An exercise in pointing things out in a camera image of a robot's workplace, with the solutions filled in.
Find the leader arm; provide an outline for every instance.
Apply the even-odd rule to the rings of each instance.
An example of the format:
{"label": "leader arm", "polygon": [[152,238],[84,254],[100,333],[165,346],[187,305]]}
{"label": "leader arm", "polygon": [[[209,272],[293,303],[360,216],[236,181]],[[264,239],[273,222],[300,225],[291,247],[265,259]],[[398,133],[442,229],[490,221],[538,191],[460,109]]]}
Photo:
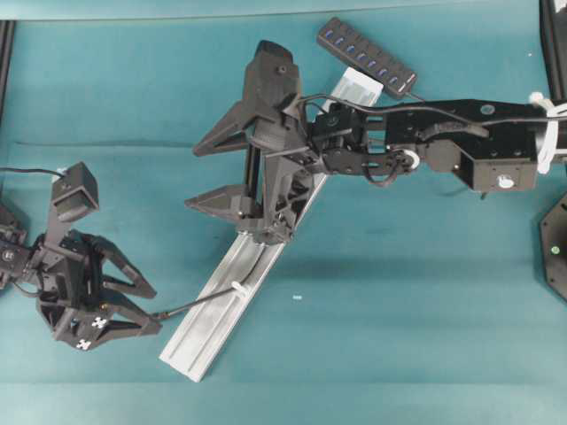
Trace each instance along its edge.
{"label": "leader arm", "polygon": [[[97,182],[83,163],[53,182],[47,230],[32,247],[24,245],[25,231],[13,214],[0,208],[1,282],[12,282],[35,297],[54,339],[84,351],[112,339],[156,334],[161,328],[126,297],[156,295],[139,270],[102,236],[71,229],[97,209]],[[104,274],[106,261],[126,280]],[[23,282],[36,286],[36,292],[23,290]]]}
{"label": "leader arm", "polygon": [[[328,111],[318,106],[322,113],[309,122],[306,108],[317,99],[332,103]],[[274,244],[291,240],[321,174],[364,176],[383,188],[427,164],[482,194],[532,189],[545,168],[541,154],[546,161],[562,159],[556,147],[565,142],[559,122],[565,117],[550,118],[553,108],[542,99],[370,108],[327,95],[303,97],[291,53],[260,42],[246,68],[242,100],[193,148],[198,156],[245,150],[244,181],[186,205],[234,223],[257,243]],[[381,146],[373,132],[384,134]]]}

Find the wire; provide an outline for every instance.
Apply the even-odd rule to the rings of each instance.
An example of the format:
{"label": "wire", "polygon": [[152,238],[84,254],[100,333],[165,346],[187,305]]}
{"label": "wire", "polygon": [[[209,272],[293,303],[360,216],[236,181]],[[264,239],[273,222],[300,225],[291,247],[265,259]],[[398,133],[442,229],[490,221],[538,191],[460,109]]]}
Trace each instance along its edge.
{"label": "wire", "polygon": [[333,102],[337,102],[339,104],[345,104],[346,106],[350,106],[351,108],[360,112],[364,112],[370,116],[380,116],[394,112],[427,111],[427,112],[436,112],[440,115],[445,115],[447,117],[452,118],[453,120],[465,122],[469,125],[482,125],[482,123],[477,123],[473,120],[469,120],[468,118],[465,118],[462,115],[457,115],[456,113],[445,111],[444,109],[438,108],[436,106],[428,106],[428,105],[407,104],[402,106],[386,106],[384,108],[372,108],[368,106],[362,106],[360,104],[354,104],[353,102],[349,102],[348,100],[340,99],[338,97],[325,95],[325,94],[302,97],[300,100],[298,100],[298,103],[310,102],[316,99],[327,99]]}
{"label": "wire", "polygon": [[423,99],[422,97],[419,97],[418,95],[414,95],[411,91],[407,91],[406,96],[409,97],[410,99],[414,99],[414,100],[417,100],[419,102],[426,102],[425,99]]}
{"label": "wire", "polygon": [[[258,266],[258,263],[260,262],[260,258],[262,256],[262,253],[264,252],[264,249],[265,249],[265,247],[262,247],[262,251],[260,252],[260,255],[258,256],[258,258],[256,259],[256,262],[253,264],[252,268],[246,274],[244,279],[242,279],[240,281],[240,284],[244,284],[248,280],[248,278],[252,275],[252,272],[254,270],[256,270],[256,266]],[[219,290],[218,292],[213,292],[212,294],[205,295],[204,297],[201,297],[201,298],[197,298],[195,301],[191,301],[188,304],[181,305],[181,306],[174,308],[172,310],[166,310],[165,312],[153,313],[152,316],[154,318],[156,318],[158,321],[166,321],[167,319],[169,319],[170,317],[172,317],[176,314],[183,313],[187,310],[190,310],[195,305],[205,303],[206,301],[209,301],[211,299],[222,297],[222,296],[227,295],[230,292],[233,292],[235,290],[236,290],[236,288],[231,286],[230,288],[227,288],[225,290]]]}
{"label": "wire", "polygon": [[323,115],[328,114],[327,111],[325,111],[322,106],[320,106],[319,104],[316,104],[315,102],[306,102],[305,103],[306,106],[314,106],[315,108],[317,108]]}
{"label": "wire", "polygon": [[316,100],[316,99],[327,99],[330,100],[332,102],[337,102],[339,104],[345,104],[346,106],[350,106],[351,108],[360,111],[360,112],[364,112],[367,115],[370,116],[380,116],[380,115],[386,115],[388,113],[395,113],[395,112],[412,112],[412,111],[426,111],[426,112],[436,112],[440,115],[445,115],[447,117],[452,118],[453,120],[458,120],[460,122],[464,122],[466,124],[469,124],[471,126],[480,126],[480,127],[491,127],[491,126],[496,126],[498,124],[507,124],[507,123],[511,123],[511,124],[516,124],[518,122],[532,122],[532,123],[536,123],[536,122],[553,122],[553,121],[567,121],[567,116],[563,116],[563,117],[531,117],[531,118],[527,118],[527,117],[507,117],[507,118],[502,118],[502,119],[497,119],[497,120],[485,120],[485,121],[474,121],[474,120],[469,120],[466,117],[463,117],[462,115],[458,115],[456,113],[450,112],[450,111],[446,111],[444,109],[438,108],[436,106],[429,106],[429,105],[419,105],[419,104],[405,104],[402,106],[386,106],[386,107],[382,107],[382,108],[372,108],[372,107],[367,107],[367,106],[362,106],[360,104],[354,104],[353,102],[349,102],[347,100],[343,100],[340,99],[338,97],[334,97],[334,96],[330,96],[330,95],[325,95],[325,94],[317,94],[317,95],[312,95],[312,96],[306,96],[306,97],[302,97],[300,100],[298,100],[298,103],[306,103],[306,102],[311,102],[312,100]]}
{"label": "wire", "polygon": [[388,176],[385,179],[380,181],[374,180],[372,178],[372,175],[370,175],[369,166],[367,164],[362,165],[362,171],[364,172],[364,177],[366,177],[366,180],[368,180],[371,184],[379,188],[387,188],[392,183],[394,183],[398,178],[398,172],[400,171],[400,167],[401,167],[401,161],[397,161],[396,165],[394,166],[390,174],[388,174]]}
{"label": "wire", "polygon": [[21,286],[19,286],[19,283],[17,282],[12,282],[14,284],[14,286],[16,287],[16,289],[19,290],[19,292],[21,292],[21,294],[24,297],[28,297],[28,298],[37,298],[39,297],[42,292],[40,290],[37,290],[36,292],[31,292],[29,290],[24,290]]}
{"label": "wire", "polygon": [[482,127],[490,127],[490,126],[496,126],[498,124],[506,124],[506,123],[513,123],[516,124],[517,122],[553,122],[553,121],[567,121],[567,117],[563,116],[563,117],[532,117],[532,118],[526,118],[526,117],[508,117],[508,118],[502,118],[499,120],[488,120],[488,121],[480,121],[478,124]]}
{"label": "wire", "polygon": [[64,178],[65,175],[62,173],[58,173],[57,171],[46,170],[44,168],[11,168],[8,166],[0,167],[0,173],[23,173],[23,174],[31,174],[31,173],[41,173],[41,174],[51,174],[56,175],[57,177]]}

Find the metal rod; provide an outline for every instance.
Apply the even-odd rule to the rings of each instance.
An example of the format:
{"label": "metal rod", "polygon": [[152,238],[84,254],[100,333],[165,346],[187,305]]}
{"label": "metal rod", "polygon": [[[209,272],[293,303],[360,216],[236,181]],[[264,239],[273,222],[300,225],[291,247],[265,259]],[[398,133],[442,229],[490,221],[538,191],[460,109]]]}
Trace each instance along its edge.
{"label": "metal rod", "polygon": [[2,49],[0,50],[0,123],[4,111],[4,97],[8,83],[8,70],[10,69],[10,55],[12,54],[12,42],[16,23],[13,20],[2,21],[0,26],[0,37]]}
{"label": "metal rod", "polygon": [[245,164],[245,185],[248,196],[256,199],[258,195],[258,178],[260,173],[260,149],[248,145]]}

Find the gripper jaw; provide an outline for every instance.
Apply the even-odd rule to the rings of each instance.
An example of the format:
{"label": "gripper jaw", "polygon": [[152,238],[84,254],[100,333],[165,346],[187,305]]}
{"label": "gripper jaw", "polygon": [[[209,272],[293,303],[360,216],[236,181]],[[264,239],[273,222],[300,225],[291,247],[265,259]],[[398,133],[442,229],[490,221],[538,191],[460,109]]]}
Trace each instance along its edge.
{"label": "gripper jaw", "polygon": [[[81,248],[74,246],[73,254],[59,251],[60,260],[55,265],[44,265],[43,291],[37,299],[37,311],[54,339],[87,351],[112,339],[158,333],[161,328],[158,320],[125,295],[155,297],[156,291],[138,269],[114,243],[102,236],[76,231],[72,236],[80,241]],[[129,282],[103,274],[107,260]],[[115,314],[129,321],[114,320]]]}
{"label": "gripper jaw", "polygon": [[207,215],[238,223],[244,217],[256,217],[260,211],[256,200],[247,196],[244,184],[233,184],[185,201],[185,206]]}
{"label": "gripper jaw", "polygon": [[246,148],[250,141],[245,130],[256,121],[278,123],[287,114],[298,118],[293,105],[300,95],[299,69],[291,53],[273,42],[260,42],[246,67],[242,100],[193,147],[193,153],[201,157]]}

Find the teal table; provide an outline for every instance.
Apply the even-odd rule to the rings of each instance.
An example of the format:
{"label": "teal table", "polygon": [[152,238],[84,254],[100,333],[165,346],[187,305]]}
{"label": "teal table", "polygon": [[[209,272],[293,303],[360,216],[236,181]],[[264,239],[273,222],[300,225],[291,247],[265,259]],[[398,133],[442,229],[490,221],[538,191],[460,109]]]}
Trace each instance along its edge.
{"label": "teal table", "polygon": [[[37,19],[33,3],[7,2],[5,16]],[[127,3],[114,18],[145,17],[129,16]],[[344,70],[315,43],[334,15],[417,70],[421,97],[526,102],[547,93],[537,2],[371,3],[22,21],[2,163],[85,161],[101,211],[77,228],[107,236],[143,270],[159,293],[143,308],[187,302],[235,235],[183,200],[242,177],[240,153],[195,158],[190,148],[239,99],[260,39],[293,52],[306,94],[330,92]],[[3,185],[33,241],[46,224],[49,178],[7,174]],[[536,225],[565,186],[562,167],[537,190],[485,201],[426,167],[386,190],[331,178],[199,384],[158,360],[179,319],[158,336],[82,353],[51,340],[33,300],[5,290],[0,423],[564,424],[567,305],[544,282]]]}

